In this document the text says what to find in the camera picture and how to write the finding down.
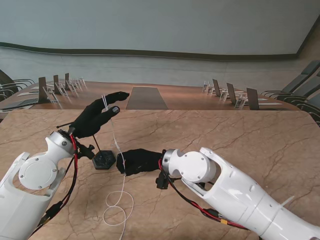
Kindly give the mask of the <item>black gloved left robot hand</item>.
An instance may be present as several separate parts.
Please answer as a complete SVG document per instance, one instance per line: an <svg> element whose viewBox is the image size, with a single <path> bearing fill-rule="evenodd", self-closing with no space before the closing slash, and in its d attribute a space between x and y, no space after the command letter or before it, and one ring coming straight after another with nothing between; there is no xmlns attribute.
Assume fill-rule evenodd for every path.
<svg viewBox="0 0 320 240"><path fill-rule="evenodd" d="M101 126L106 124L111 118L116 116L120 112L118 106L105 109L105 103L107 105L114 104L117 101L124 101L130 96L129 93L119 91L108 94L102 98L96 99L90 105L88 105L83 112L76 118L76 120L69 126L72 129L72 135L75 138L86 138L96 134Z"/></svg>

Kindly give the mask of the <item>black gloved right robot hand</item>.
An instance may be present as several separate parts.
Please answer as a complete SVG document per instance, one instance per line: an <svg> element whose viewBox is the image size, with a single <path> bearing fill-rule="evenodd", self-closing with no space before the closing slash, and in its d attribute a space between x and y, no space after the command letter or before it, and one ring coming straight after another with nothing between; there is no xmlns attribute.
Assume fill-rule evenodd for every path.
<svg viewBox="0 0 320 240"><path fill-rule="evenodd" d="M126 176L152 172L160 169L158 162L162 157L162 152L142 148L132 149L117 155L116 167L121 174Z"/></svg>

